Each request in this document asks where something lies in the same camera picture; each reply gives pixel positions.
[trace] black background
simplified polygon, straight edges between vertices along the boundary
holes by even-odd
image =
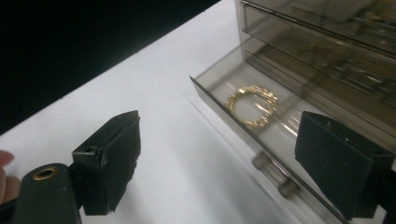
[[[218,1],[0,1],[0,134]]]

